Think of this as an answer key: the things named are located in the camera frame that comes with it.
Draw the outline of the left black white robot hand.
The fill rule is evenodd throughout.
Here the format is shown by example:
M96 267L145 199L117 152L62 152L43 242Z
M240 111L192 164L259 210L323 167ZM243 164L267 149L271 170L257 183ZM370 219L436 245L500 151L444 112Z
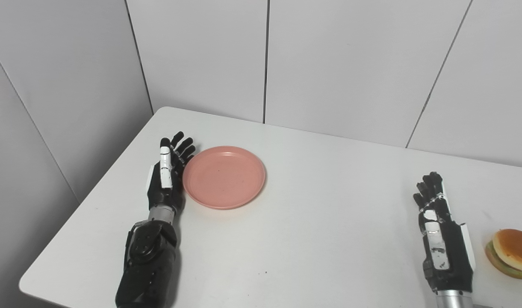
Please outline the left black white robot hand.
M147 198L149 209L165 205L179 214L185 204L183 175L196 150L192 138L179 131L172 139L160 141L160 160L153 166Z

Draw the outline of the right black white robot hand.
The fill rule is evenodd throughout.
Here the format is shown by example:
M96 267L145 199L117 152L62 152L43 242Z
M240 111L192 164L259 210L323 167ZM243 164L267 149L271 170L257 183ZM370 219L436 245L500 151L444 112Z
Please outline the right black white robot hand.
M413 199L419 208L425 279L433 292L456 290L472 293L475 258L466 224L451 215L443 178L437 172L422 177Z

